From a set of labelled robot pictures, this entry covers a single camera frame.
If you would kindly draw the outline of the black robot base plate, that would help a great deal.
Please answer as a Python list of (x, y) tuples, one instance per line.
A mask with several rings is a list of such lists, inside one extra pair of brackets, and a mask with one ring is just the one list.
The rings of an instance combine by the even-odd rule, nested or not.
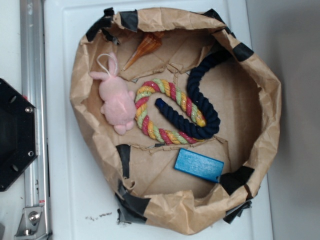
[(1, 79), (0, 191), (7, 191), (36, 157), (35, 107)]

